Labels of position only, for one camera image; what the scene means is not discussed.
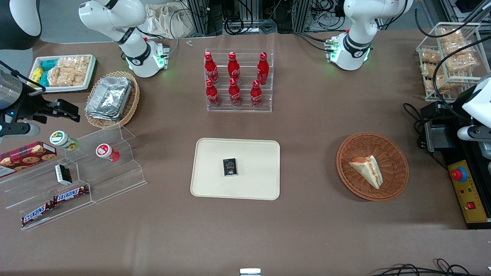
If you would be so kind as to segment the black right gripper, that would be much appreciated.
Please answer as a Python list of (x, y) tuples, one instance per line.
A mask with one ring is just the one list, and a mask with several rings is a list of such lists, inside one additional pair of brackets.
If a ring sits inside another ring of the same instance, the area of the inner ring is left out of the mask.
[(45, 117), (67, 118), (79, 123), (81, 116), (78, 110), (72, 110), (72, 104), (63, 100), (56, 100), (56, 109), (50, 105), (52, 102), (45, 100), (42, 95), (30, 96), (29, 93), (34, 90), (27, 85), (22, 86), (18, 100), (16, 101), (16, 121), (34, 120), (45, 124)]

